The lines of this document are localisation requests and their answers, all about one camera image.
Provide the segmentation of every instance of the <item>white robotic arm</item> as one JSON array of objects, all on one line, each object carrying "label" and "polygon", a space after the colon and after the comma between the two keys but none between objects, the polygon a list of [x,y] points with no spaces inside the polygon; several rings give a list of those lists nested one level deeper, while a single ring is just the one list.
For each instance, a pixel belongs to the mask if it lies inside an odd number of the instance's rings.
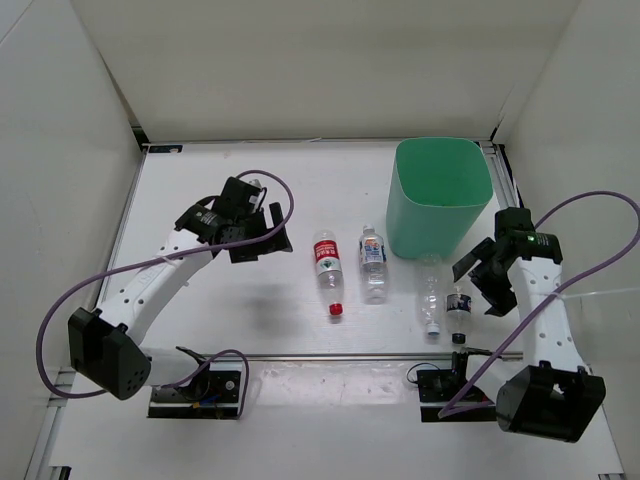
[{"label": "white robotic arm", "polygon": [[[517,259],[509,268],[508,277],[516,298],[518,313],[524,319],[538,306],[549,292],[561,282],[562,267],[548,258]],[[524,365],[539,366],[548,362],[553,368],[577,372],[587,368],[576,349],[567,311],[562,302],[553,302],[545,308],[531,326],[521,335],[523,341],[522,362],[496,360],[489,370],[476,382],[476,386],[494,403],[498,392]],[[486,358],[470,356],[467,377],[473,376]]]},{"label": "white robotic arm", "polygon": [[[156,254],[164,261],[139,270],[126,287],[93,311],[76,310],[68,322],[72,367],[121,400],[144,385],[173,384],[193,373],[202,363],[194,352],[141,349],[140,344],[176,293],[218,255],[210,249],[185,256],[180,252],[240,242],[242,246],[229,249],[231,262],[238,263],[292,251],[280,227],[283,217],[278,203],[269,205],[274,227],[266,226],[261,208],[265,192],[256,181],[230,177],[220,196],[197,202],[176,221]],[[279,229],[269,236],[276,226]],[[247,241],[260,237],[269,238]]]},{"label": "white robotic arm", "polygon": [[[507,208],[496,214],[495,241],[483,240],[454,265],[454,279],[460,279],[478,260],[480,264],[469,276],[491,304],[486,313],[502,316],[517,305],[521,322],[533,321],[521,333],[522,362],[503,361],[497,353],[490,360],[469,353],[460,356],[460,367],[454,365],[453,370],[458,375],[464,371],[495,404],[503,430],[578,441],[602,404],[606,389],[601,377],[589,374],[576,350],[564,304],[548,303],[549,294],[561,284],[558,239],[536,232],[529,210]],[[531,317],[543,302],[546,308]],[[450,404],[470,388],[465,385]]]}]

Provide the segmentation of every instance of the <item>black mounting bracket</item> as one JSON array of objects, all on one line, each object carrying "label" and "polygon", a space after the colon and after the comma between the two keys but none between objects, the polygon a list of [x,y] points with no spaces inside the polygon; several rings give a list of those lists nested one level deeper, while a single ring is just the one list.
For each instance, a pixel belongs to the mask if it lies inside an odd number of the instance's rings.
[{"label": "black mounting bracket", "polygon": [[197,397],[192,396],[194,390],[186,388],[154,388],[149,399],[147,417],[209,420],[237,418],[241,377],[240,370],[205,370],[198,375],[198,383],[204,387],[196,390]]}]

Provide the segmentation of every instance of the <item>plastic water bottle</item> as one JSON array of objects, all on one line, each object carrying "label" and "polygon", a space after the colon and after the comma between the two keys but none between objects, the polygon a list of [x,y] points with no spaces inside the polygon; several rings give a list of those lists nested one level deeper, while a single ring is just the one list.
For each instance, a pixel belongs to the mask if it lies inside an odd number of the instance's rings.
[{"label": "plastic water bottle", "polygon": [[430,338],[440,337],[442,308],[442,259],[438,254],[428,254],[418,260],[418,305],[420,321]]},{"label": "plastic water bottle", "polygon": [[360,272],[365,299],[371,303],[383,302],[387,297],[387,256],[384,240],[373,225],[362,227],[360,237]]},{"label": "plastic water bottle", "polygon": [[313,251],[322,298],[331,315],[341,315],[344,283],[336,236],[331,230],[320,230],[313,236]]},{"label": "plastic water bottle", "polygon": [[471,296],[466,282],[453,286],[453,293],[447,295],[447,330],[454,345],[467,343],[471,333]]}]

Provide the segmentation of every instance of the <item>clear plastic bottle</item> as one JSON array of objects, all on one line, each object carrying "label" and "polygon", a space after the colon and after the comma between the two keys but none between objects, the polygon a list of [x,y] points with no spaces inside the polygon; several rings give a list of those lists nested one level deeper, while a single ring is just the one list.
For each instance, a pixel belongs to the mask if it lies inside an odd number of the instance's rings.
[{"label": "clear plastic bottle", "polygon": [[313,251],[322,298],[331,315],[341,315],[344,283],[336,236],[331,230],[320,230],[313,236]]},{"label": "clear plastic bottle", "polygon": [[360,273],[365,300],[370,303],[384,302],[389,284],[384,240],[369,224],[362,227],[360,237]]},{"label": "clear plastic bottle", "polygon": [[453,286],[453,292],[447,295],[447,330],[451,333],[454,345],[467,343],[471,333],[471,296],[469,285],[460,281]]},{"label": "clear plastic bottle", "polygon": [[418,259],[418,307],[420,322],[427,335],[440,337],[442,308],[442,259],[438,254],[427,254]]}]

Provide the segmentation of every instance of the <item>green bin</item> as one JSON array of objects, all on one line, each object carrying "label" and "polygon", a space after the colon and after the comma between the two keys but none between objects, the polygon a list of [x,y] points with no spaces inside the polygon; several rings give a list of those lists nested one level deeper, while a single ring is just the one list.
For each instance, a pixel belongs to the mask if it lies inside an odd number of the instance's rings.
[{"label": "green bin", "polygon": [[493,196],[480,147],[462,138],[411,138],[396,149],[387,241],[402,258],[453,253]]}]

